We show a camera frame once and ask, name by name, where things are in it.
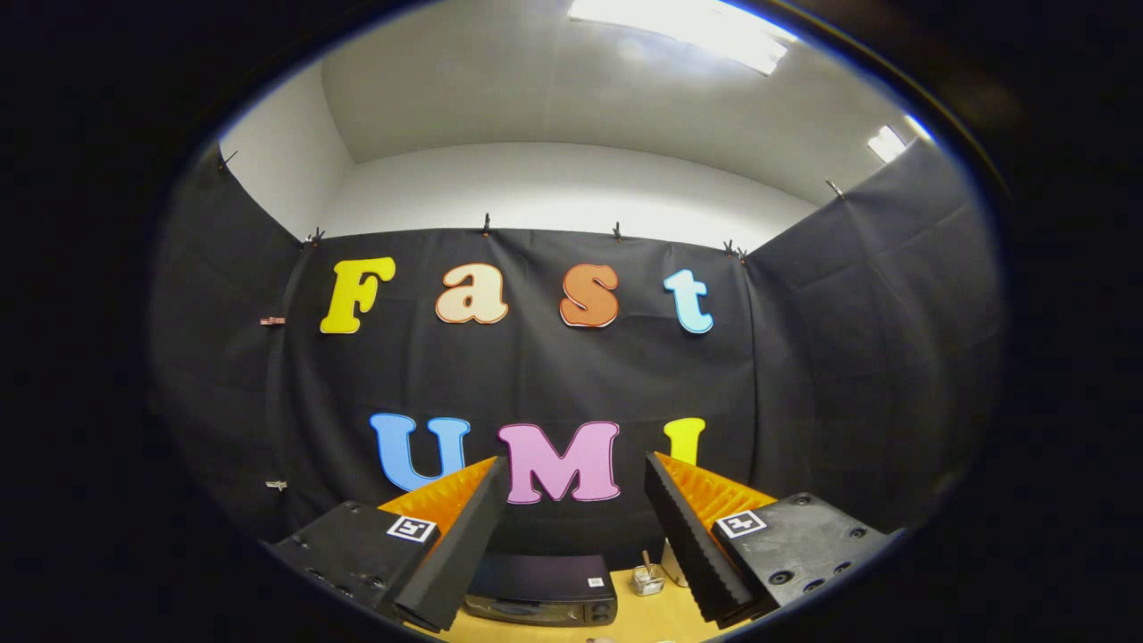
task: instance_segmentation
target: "white wall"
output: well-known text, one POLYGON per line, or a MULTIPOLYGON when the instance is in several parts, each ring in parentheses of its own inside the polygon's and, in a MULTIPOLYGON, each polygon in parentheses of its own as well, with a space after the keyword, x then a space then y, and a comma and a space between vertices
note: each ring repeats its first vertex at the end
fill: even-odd
POLYGON ((670 156, 568 143, 490 143, 360 163, 319 224, 327 238, 480 227, 487 211, 493 227, 609 233, 618 220, 629 236, 717 248, 734 239, 752 250, 815 209, 749 178, 670 156))
POLYGON ((323 219, 353 167, 334 124, 321 62, 287 80, 250 108, 219 140, 227 167, 247 193, 295 236, 323 219))

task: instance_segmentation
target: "sticker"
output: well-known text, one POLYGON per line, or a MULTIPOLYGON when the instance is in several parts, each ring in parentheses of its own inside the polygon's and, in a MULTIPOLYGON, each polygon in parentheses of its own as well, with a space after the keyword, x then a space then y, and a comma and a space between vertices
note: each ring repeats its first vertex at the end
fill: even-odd
POLYGON ((465 263, 445 273, 448 289, 437 297, 437 316, 449 324, 464 324, 475 319, 480 324, 495 324, 507 314, 504 303, 504 275, 495 265, 465 263), (462 286, 465 279, 472 283, 462 286))
POLYGON ((620 275, 610 265, 581 263, 563 275, 560 316, 568 327, 602 329, 620 314, 620 299, 612 292, 620 275))
POLYGON ((753 512, 742 512, 733 516, 714 521, 726 532, 727 538, 738 538, 748 533, 766 529, 766 523, 758 519, 753 512))
POLYGON ((424 542, 434 529, 437 529, 437 523, 401 516, 385 533, 413 542, 424 542))

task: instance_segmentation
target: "black foam pad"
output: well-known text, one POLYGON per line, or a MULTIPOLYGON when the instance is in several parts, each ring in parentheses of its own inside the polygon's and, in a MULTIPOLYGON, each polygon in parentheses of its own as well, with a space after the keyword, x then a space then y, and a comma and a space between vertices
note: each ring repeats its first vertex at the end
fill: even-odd
POLYGON ((728 614, 757 611, 753 606, 767 595, 756 594, 738 576, 654 453, 647 455, 644 491, 671 541, 703 619, 726 627, 729 622, 724 625, 722 620, 728 614))
POLYGON ((431 632, 453 626, 504 506, 509 479, 497 458, 440 545, 397 595, 401 618, 431 632))

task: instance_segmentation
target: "pink letter m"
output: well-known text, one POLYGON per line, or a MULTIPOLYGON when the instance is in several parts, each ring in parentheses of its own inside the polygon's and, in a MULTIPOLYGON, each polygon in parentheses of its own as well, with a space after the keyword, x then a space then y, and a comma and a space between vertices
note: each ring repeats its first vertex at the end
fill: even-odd
POLYGON ((509 464, 512 468, 512 505, 539 503, 539 492, 531 485, 531 475, 543 485, 553 500, 562 500, 572 479, 580 474, 580 487, 572 498, 581 503, 610 500, 620 495, 612 476, 612 442, 620 434, 614 423, 588 423, 576 429, 563 457, 535 425, 509 425, 497 434, 507 443, 509 464))

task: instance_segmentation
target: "white ceiling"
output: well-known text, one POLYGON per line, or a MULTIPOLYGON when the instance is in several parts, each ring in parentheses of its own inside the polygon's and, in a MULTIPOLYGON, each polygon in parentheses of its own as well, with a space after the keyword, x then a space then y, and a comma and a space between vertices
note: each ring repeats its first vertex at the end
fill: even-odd
POLYGON ((610 145, 700 162, 822 204, 881 166, 902 110, 805 41, 765 77, 669 38, 567 18, 572 0, 446 0, 329 54, 357 162, 467 143, 610 145))

